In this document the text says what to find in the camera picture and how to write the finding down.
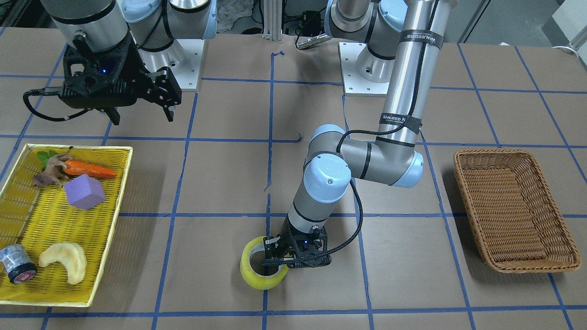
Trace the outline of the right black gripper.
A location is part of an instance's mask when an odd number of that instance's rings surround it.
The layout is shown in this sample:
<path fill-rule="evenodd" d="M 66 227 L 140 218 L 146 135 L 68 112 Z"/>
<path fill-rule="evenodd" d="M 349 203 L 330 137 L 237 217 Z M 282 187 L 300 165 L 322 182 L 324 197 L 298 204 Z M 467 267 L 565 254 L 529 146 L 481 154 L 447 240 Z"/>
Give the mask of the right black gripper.
<path fill-rule="evenodd" d="M 120 125 L 117 107 L 138 99 L 158 104 L 168 122 L 182 103 L 182 90 L 167 66 L 151 72 L 141 59 L 130 32 L 112 48 L 92 51 L 89 37 L 76 32 L 66 48 L 60 99 L 74 109 L 106 109 L 113 125 Z"/>

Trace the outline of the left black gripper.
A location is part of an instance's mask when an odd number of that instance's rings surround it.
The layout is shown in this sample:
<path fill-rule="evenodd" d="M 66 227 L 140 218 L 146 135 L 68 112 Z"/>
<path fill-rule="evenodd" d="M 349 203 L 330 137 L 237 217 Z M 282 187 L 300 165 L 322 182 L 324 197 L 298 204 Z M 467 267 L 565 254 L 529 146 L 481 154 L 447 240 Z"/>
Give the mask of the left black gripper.
<path fill-rule="evenodd" d="M 289 268 L 325 267 L 332 258 L 327 251 L 326 228 L 304 233 L 291 224 L 283 224 L 279 235 L 264 238 L 262 247 L 265 251 L 264 266 L 285 265 Z"/>

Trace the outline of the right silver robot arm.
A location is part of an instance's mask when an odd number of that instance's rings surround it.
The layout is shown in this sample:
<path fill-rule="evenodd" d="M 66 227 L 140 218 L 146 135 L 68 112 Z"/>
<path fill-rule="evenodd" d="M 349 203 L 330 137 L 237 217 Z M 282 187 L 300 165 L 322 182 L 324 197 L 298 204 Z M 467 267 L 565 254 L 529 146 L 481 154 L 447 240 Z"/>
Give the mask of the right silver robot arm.
<path fill-rule="evenodd" d="M 97 110 L 119 125 L 119 107 L 159 105 L 168 121 L 195 90 L 201 50 L 217 32 L 216 0 L 43 0 L 67 41 L 64 82 L 23 94 L 46 121 Z"/>

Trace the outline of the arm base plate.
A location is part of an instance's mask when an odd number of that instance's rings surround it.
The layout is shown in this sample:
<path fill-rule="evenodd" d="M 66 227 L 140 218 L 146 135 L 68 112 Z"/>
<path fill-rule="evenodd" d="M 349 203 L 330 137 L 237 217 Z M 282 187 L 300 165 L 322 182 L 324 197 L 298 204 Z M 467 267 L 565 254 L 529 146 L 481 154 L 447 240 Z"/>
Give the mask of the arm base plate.
<path fill-rule="evenodd" d="M 155 72 L 169 67 L 182 91 L 198 92 L 206 41 L 176 39 L 169 48 L 159 52 L 139 50 L 145 67 Z"/>
<path fill-rule="evenodd" d="M 380 59 L 365 43 L 339 43 L 340 69 L 345 96 L 385 97 L 395 59 Z"/>

